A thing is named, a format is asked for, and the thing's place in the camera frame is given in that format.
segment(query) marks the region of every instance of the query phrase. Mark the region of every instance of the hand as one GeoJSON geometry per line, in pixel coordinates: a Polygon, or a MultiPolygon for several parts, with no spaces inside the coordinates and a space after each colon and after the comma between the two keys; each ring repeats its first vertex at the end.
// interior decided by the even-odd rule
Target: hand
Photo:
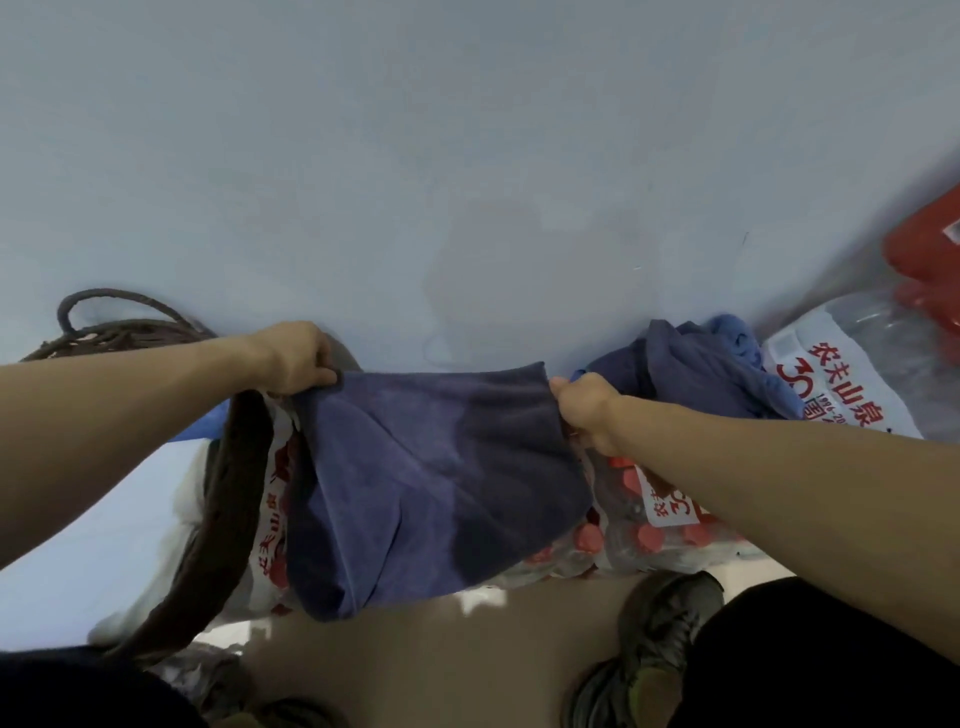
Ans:
{"type": "Polygon", "coordinates": [[[619,455],[609,432],[610,409],[620,395],[598,374],[587,373],[570,382],[561,376],[550,379],[560,414],[577,428],[581,443],[604,455],[619,455]]]}
{"type": "Polygon", "coordinates": [[[294,395],[337,383],[330,341],[309,321],[289,321],[239,336],[252,358],[253,389],[294,395]]]}

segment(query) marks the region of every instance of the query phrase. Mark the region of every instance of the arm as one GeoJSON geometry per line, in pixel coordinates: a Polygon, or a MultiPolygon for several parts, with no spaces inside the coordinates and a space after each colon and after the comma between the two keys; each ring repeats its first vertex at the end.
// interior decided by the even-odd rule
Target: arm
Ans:
{"type": "Polygon", "coordinates": [[[97,502],[160,445],[245,389],[330,384],[313,324],[0,367],[0,569],[97,502]]]}
{"type": "Polygon", "coordinates": [[[735,420],[551,381],[590,445],[649,468],[821,589],[960,662],[960,447],[735,420]]]}

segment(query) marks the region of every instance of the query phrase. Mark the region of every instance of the gray wall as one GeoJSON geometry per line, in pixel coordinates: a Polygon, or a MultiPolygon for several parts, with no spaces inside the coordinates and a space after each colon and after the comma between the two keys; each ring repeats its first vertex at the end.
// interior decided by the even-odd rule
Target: gray wall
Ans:
{"type": "Polygon", "coordinates": [[[950,0],[6,0],[0,358],[100,284],[391,371],[768,328],[960,181],[958,31],[950,0]]]}

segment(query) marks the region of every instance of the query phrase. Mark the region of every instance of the floor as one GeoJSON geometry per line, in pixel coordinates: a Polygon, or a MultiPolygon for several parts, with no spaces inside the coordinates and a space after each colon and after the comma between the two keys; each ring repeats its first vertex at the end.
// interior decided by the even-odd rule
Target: floor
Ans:
{"type": "MultiPolygon", "coordinates": [[[[728,598],[787,575],[772,561],[712,570],[728,598]]],[[[214,630],[247,642],[264,698],[302,695],[336,705],[353,728],[555,728],[564,690],[615,652],[615,615],[635,579],[548,581],[494,604],[450,596],[319,624],[294,614],[214,630]]]]}

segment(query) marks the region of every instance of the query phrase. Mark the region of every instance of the shoe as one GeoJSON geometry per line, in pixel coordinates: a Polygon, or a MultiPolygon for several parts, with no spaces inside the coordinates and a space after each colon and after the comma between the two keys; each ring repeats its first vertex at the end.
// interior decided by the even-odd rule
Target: shoe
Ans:
{"type": "Polygon", "coordinates": [[[253,714],[263,728],[349,728],[339,712],[298,697],[267,703],[253,714]]]}
{"type": "Polygon", "coordinates": [[[636,585],[617,620],[620,655],[593,666],[567,694],[563,728],[636,728],[630,688],[646,667],[686,669],[701,627],[723,607],[723,587],[706,571],[657,571],[636,585]]]}

